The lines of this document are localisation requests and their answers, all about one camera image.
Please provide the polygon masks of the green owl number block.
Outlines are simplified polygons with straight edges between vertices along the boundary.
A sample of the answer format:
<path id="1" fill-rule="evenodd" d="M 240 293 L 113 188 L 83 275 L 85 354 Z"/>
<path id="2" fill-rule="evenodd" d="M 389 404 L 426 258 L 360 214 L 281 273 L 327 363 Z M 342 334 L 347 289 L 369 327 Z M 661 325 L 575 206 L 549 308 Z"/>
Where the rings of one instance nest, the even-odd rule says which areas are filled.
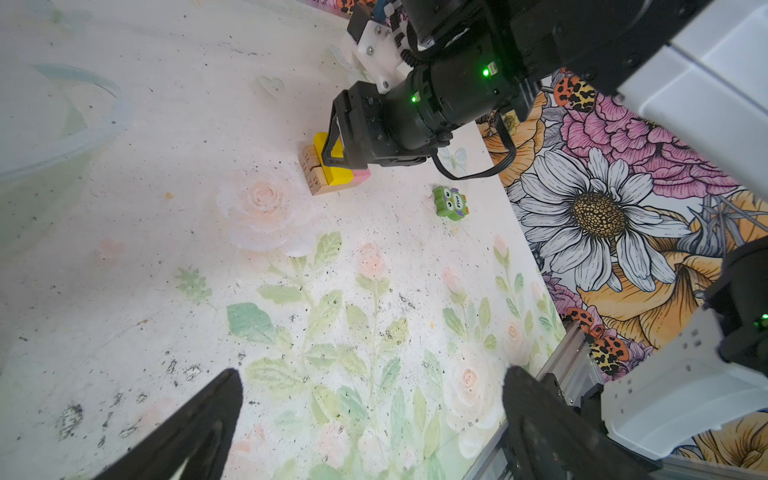
<path id="1" fill-rule="evenodd" d="M 469 215 L 466 196 L 457 188 L 437 186 L 432 190 L 436 214 L 452 221 L 460 221 Z"/>

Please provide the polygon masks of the yellow long block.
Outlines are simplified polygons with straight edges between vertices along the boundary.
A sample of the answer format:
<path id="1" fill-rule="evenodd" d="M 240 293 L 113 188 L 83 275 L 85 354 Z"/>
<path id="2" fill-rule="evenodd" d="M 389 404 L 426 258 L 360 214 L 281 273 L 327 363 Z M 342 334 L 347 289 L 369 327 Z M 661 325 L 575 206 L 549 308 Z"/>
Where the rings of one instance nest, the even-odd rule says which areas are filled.
<path id="1" fill-rule="evenodd" d="M 325 175 L 326 183 L 330 186 L 341 186 L 351 184 L 354 180 L 354 173 L 352 170 L 342 167 L 330 166 L 325 163 L 322 158 L 323 148 L 326 144 L 328 134 L 326 132 L 318 132 L 313 138 L 313 145 L 315 147 L 316 154 L 320 160 L 320 166 L 322 167 Z"/>

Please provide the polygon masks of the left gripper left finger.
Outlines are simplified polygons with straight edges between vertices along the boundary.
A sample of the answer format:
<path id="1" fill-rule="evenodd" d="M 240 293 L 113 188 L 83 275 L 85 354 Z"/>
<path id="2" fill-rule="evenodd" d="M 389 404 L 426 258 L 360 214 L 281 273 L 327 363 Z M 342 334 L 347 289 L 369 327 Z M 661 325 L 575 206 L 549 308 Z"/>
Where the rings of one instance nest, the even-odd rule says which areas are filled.
<path id="1" fill-rule="evenodd" d="M 99 479 L 220 479 L 243 403 L 239 372 L 223 370 Z"/>

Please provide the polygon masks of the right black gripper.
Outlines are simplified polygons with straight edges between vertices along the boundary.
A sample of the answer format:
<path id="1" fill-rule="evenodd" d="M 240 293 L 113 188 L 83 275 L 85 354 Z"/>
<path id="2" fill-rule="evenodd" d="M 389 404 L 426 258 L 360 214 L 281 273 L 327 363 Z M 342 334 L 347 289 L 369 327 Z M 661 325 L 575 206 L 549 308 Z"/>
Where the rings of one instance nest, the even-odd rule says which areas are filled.
<path id="1" fill-rule="evenodd" d="M 349 170 L 418 165 L 492 110 L 527 114 L 528 79 L 502 67 L 489 56 L 459 56 L 415 68 L 386 94 L 356 82 L 333 101 L 320 159 Z"/>

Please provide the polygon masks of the natural wood block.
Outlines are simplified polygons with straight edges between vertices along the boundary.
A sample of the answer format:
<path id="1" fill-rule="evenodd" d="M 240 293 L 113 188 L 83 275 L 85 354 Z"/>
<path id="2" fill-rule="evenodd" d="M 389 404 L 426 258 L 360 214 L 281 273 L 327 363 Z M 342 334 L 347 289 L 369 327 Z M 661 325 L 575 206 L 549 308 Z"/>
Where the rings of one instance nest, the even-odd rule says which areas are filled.
<path id="1" fill-rule="evenodd" d="M 341 185 L 330 186 L 326 183 L 325 175 L 322 167 L 320 166 L 320 160 L 316 154 L 314 145 L 306 145 L 302 148 L 299 155 L 299 162 L 305 176 L 310 193 L 313 196 L 328 194 L 332 192 L 338 192 L 342 190 L 348 190 L 360 185 Z"/>

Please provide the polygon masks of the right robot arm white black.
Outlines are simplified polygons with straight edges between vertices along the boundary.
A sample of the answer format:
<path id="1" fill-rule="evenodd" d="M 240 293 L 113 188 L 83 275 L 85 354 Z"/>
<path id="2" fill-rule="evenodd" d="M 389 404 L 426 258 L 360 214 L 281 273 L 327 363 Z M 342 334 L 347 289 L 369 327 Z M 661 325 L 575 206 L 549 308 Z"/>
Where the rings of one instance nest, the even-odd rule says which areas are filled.
<path id="1" fill-rule="evenodd" d="M 767 241 L 763 1 L 338 1 L 373 77 L 344 168 L 436 159 L 480 124 L 557 313 L 604 378 L 660 360 Z"/>

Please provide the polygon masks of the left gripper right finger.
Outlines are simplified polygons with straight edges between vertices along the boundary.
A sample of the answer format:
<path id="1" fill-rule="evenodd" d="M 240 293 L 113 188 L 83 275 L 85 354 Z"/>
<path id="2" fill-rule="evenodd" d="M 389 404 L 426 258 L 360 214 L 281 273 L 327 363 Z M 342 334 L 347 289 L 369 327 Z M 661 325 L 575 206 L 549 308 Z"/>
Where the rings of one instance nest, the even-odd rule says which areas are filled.
<path id="1" fill-rule="evenodd" d="M 507 369 L 502 401 L 507 448 L 519 479 L 649 479 L 657 462 L 607 436 L 597 384 L 569 406 L 556 377 L 539 381 L 520 366 Z"/>

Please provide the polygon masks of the pink block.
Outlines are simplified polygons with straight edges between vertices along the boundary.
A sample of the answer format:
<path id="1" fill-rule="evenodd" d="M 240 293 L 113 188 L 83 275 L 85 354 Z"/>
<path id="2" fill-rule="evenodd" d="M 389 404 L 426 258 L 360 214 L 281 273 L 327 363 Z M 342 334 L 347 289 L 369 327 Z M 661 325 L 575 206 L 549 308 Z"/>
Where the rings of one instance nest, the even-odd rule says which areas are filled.
<path id="1" fill-rule="evenodd" d="M 350 182 L 351 185 L 360 185 L 371 177 L 371 171 L 369 169 L 353 170 L 352 174 L 353 179 Z"/>

